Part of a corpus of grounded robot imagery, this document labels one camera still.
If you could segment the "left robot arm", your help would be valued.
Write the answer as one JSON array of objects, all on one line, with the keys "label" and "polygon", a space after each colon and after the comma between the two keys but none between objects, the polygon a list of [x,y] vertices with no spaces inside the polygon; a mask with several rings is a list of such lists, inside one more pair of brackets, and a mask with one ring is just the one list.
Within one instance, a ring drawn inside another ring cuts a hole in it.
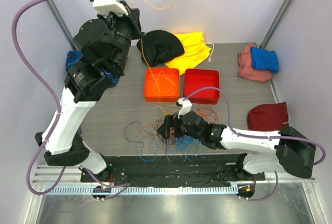
[{"label": "left robot arm", "polygon": [[49,166],[82,166],[100,182],[107,181],[111,169],[104,157],[92,150],[77,133],[89,110],[114,83],[124,76],[132,40],[142,37],[140,10],[120,1],[125,13],[109,10],[86,21],[73,42],[82,57],[69,69],[60,101],[57,125],[45,145]]}]

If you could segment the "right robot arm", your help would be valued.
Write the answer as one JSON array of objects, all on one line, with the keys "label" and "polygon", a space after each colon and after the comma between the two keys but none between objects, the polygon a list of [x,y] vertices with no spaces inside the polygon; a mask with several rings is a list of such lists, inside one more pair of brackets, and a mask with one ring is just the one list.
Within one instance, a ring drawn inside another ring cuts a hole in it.
[{"label": "right robot arm", "polygon": [[296,130],[282,135],[279,131],[232,129],[224,124],[209,123],[190,111],[182,116],[165,116],[157,132],[164,139],[188,136],[213,150],[244,150],[239,164],[234,167],[235,176],[241,180],[272,171],[285,171],[303,179],[312,176],[316,146]]}]

